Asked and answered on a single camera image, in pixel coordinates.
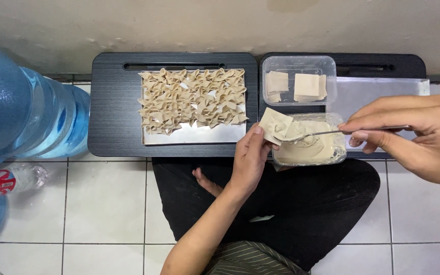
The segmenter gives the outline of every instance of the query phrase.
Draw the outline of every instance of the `stack of wonton wrappers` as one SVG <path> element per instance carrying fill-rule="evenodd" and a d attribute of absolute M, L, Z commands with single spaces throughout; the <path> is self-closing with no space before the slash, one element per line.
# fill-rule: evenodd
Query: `stack of wonton wrappers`
<path fill-rule="evenodd" d="M 170 135 L 180 123 L 197 127 L 240 124 L 248 119 L 239 104 L 245 104 L 244 70 L 200 72 L 141 72 L 142 104 L 139 110 L 147 134 Z"/>

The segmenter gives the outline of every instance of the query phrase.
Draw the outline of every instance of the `striped cloth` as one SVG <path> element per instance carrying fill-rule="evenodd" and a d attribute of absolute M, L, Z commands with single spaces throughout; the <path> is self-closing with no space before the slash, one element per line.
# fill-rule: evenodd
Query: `striped cloth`
<path fill-rule="evenodd" d="M 241 241 L 221 245 L 204 275 L 308 275 L 292 261 L 262 243 Z"/>

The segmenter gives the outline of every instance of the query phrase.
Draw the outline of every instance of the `wall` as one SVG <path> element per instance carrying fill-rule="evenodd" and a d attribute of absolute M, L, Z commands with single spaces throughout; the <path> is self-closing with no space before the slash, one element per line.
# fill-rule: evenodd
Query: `wall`
<path fill-rule="evenodd" d="M 103 51 L 328 51 L 440 74 L 440 1 L 0 0 L 0 47 L 40 72 L 90 72 Z"/>

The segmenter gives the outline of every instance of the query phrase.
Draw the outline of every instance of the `spoon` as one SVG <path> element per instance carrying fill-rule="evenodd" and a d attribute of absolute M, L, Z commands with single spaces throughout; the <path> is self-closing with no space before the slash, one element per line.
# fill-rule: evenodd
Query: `spoon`
<path fill-rule="evenodd" d="M 360 130 L 388 130 L 388 129 L 409 129 L 410 126 L 408 125 L 403 125 L 403 126 L 386 126 L 386 127 L 380 127 L 380 128 L 374 128 L 374 129 L 360 129 Z M 304 134 L 304 135 L 299 135 L 299 136 L 295 136 L 295 137 L 285 137 L 279 133 L 272 133 L 272 136 L 277 139 L 278 141 L 282 141 L 282 142 L 293 142 L 293 141 L 301 141 L 303 139 L 305 139 L 308 136 L 311 135 L 318 135 L 318 134 L 334 134 L 334 133 L 352 133 L 352 132 L 347 132 L 347 131 L 341 131 L 341 130 L 336 130 L 336 131 L 328 131 L 328 132 L 319 132 L 319 133 L 312 133 L 312 134 Z"/>

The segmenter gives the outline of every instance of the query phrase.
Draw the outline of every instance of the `person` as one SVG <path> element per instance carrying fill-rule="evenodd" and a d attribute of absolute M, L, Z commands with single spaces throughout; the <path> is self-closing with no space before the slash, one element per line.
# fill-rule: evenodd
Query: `person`
<path fill-rule="evenodd" d="M 409 125 L 417 137 L 370 130 Z M 440 184 L 440 95 L 382 97 L 339 129 L 420 178 Z M 276 172 L 256 124 L 234 159 L 153 158 L 163 212 L 177 243 L 161 274 L 307 274 L 363 215 L 379 190 L 366 162 Z"/>

